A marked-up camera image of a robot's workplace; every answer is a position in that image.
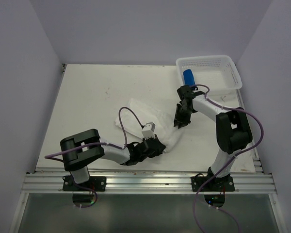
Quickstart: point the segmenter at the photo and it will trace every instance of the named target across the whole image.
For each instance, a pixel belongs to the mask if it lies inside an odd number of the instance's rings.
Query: basket
[[[228,94],[243,86],[235,64],[226,55],[179,58],[176,65],[181,85],[184,85],[183,72],[190,69],[195,84],[207,85],[213,95]]]

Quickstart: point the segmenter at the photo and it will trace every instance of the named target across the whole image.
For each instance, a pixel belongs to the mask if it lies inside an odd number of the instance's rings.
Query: wall
[[[65,63],[174,65],[238,61],[272,0],[31,0]]]
[[[237,63],[246,108],[265,127],[262,165],[291,232],[291,0],[274,0]]]
[[[28,0],[0,0],[0,233],[34,167],[62,65]]]

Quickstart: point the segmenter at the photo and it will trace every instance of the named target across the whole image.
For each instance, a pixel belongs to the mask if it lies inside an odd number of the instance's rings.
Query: black bracket
[[[202,174],[197,174],[196,176],[191,177],[191,185],[192,185],[192,191],[197,192],[199,187],[210,177],[213,176],[213,173],[211,172],[211,169],[208,169],[208,175],[207,176],[201,176]],[[207,185],[205,185],[201,192],[234,192],[235,186],[233,178],[230,175],[227,175],[222,178],[214,178],[212,181],[210,181]]]
[[[64,176],[63,191],[67,192],[84,192],[84,189],[78,188],[73,184],[71,175]],[[107,178],[105,176],[91,176],[87,182],[79,184],[85,188],[94,188],[96,192],[104,192],[106,189]]]

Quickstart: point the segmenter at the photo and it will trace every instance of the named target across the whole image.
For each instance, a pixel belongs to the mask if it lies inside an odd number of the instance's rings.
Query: folded cloth
[[[142,124],[145,125],[149,122],[155,124],[154,134],[156,134],[159,141],[166,146],[164,150],[165,153],[172,150],[175,144],[180,140],[184,129],[174,127],[174,120],[168,113],[152,108],[136,99],[130,99],[126,106],[137,115]],[[121,112],[121,120],[126,132],[138,138],[143,138],[140,125],[130,111],[123,109]],[[115,120],[115,125],[121,128],[118,117]]]

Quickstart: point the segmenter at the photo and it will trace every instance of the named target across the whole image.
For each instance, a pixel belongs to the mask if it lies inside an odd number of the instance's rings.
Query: purple cable
[[[135,118],[137,119],[137,121],[138,121],[139,125],[141,126],[141,128],[143,128],[144,126],[141,124],[141,122],[140,122],[139,118],[137,117],[137,115],[130,108],[128,108],[128,107],[121,107],[120,108],[120,110],[118,111],[118,118],[119,118],[120,125],[121,125],[121,128],[122,128],[123,134],[124,134],[124,139],[125,139],[124,147],[120,147],[120,146],[112,144],[112,143],[107,144],[106,142],[92,142],[92,143],[87,143],[87,144],[84,144],[84,145],[81,145],[81,146],[78,146],[78,147],[75,147],[75,148],[72,148],[72,149],[69,149],[69,150],[64,150],[62,152],[49,154],[49,155],[44,156],[44,158],[51,159],[51,160],[56,160],[56,161],[59,161],[59,162],[63,162],[62,159],[57,159],[57,158],[54,158],[54,157],[59,156],[59,155],[64,155],[64,154],[67,154],[67,153],[70,153],[70,152],[73,152],[73,151],[76,151],[76,150],[80,150],[80,149],[82,149],[84,147],[91,147],[91,146],[97,146],[97,145],[108,145],[108,146],[115,147],[115,148],[118,148],[118,149],[121,149],[121,150],[125,149],[127,147],[127,136],[126,136],[126,132],[125,132],[125,129],[124,129],[124,126],[123,126],[123,123],[122,123],[122,119],[121,119],[121,111],[123,109],[129,110],[135,116]]]
[[[228,162],[217,172],[217,173],[215,173],[212,177],[210,177],[208,180],[206,180],[200,187],[199,187],[199,189],[197,190],[197,192],[196,192],[196,194],[195,194],[195,198],[194,198],[194,202],[193,202],[193,216],[194,216],[194,219],[195,219],[195,222],[196,222],[196,224],[198,225],[198,227],[200,228],[200,230],[203,232],[203,233],[206,233],[205,232],[205,230],[202,228],[202,226],[200,225],[200,223],[199,223],[199,221],[197,220],[197,216],[196,216],[196,213],[195,213],[195,206],[196,206],[196,201],[197,201],[197,196],[198,196],[198,193],[203,189],[203,187],[206,185],[206,184],[208,184],[210,181],[212,181],[217,175],[219,175],[231,162],[233,162],[234,161],[234,159],[238,156],[238,155],[240,155],[240,154],[243,154],[243,153],[245,153],[245,152],[247,152],[247,151],[249,151],[249,150],[251,150],[251,149],[253,149],[253,148],[255,148],[255,147],[257,147],[260,143],[261,143],[261,141],[262,141],[262,139],[263,139],[263,137],[264,137],[264,129],[263,129],[263,126],[262,126],[262,124],[261,124],[261,122],[257,119],[257,117],[256,116],[254,116],[252,113],[250,113],[250,112],[247,112],[246,110],[243,110],[243,109],[238,109],[238,108],[228,108],[228,107],[224,107],[224,106],[221,106],[221,105],[219,105],[219,104],[217,104],[216,102],[214,102],[214,101],[212,101],[212,100],[210,100],[210,99],[208,99],[207,98],[207,94],[210,92],[210,88],[208,87],[208,86],[206,86],[206,85],[202,85],[202,84],[196,84],[196,85],[192,85],[192,86],[190,86],[190,87],[194,87],[194,86],[202,86],[202,87],[205,87],[205,88],[207,88],[207,92],[205,93],[205,99],[209,102],[209,103],[212,103],[213,105],[215,105],[216,107],[218,107],[218,108],[222,108],[222,109],[225,109],[225,110],[232,110],[232,111],[237,111],[237,112],[241,112],[241,113],[246,113],[247,115],[249,115],[249,116],[251,116],[257,123],[258,123],[258,125],[259,125],[259,127],[260,127],[260,130],[261,130],[261,135],[260,135],[260,138],[259,138],[259,140],[258,140],[258,142],[256,143],[256,144],[254,144],[253,146],[251,146],[251,147],[249,147],[249,148],[247,148],[247,149],[244,149],[244,150],[242,150],[242,151],[240,151],[240,152],[238,152],[238,153],[236,153],[235,154],[235,157],[232,157],[232,158],[230,158],[230,160],[228,160]],[[229,215],[230,217],[232,217],[233,219],[234,219],[234,221],[236,222],[236,224],[237,224],[237,228],[238,228],[238,233],[241,233],[242,232],[242,230],[241,230],[241,228],[240,228],[240,224],[239,224],[239,222],[237,221],[237,219],[232,215],[232,214],[230,214],[229,212],[227,212],[226,210],[223,210],[223,209],[219,209],[220,211],[222,211],[222,212],[224,212],[224,213],[226,213],[227,215]]]
[[[98,194],[96,193],[96,191],[93,190],[93,189],[91,189],[91,188],[86,188],[86,187],[82,187],[82,186],[78,185],[78,184],[74,181],[74,178],[73,178],[72,175],[71,175],[71,178],[72,178],[72,182],[73,182],[73,185],[74,185],[74,186],[76,186],[76,187],[79,188],[79,189],[83,189],[83,190],[90,191],[90,192],[94,193],[94,195],[95,195],[95,201],[94,201],[93,203],[91,203],[91,204],[89,204],[89,205],[76,205],[76,204],[75,204],[75,206],[77,206],[77,207],[79,207],[79,208],[88,208],[88,207],[93,206],[93,205],[97,202],[97,199],[98,199]]]

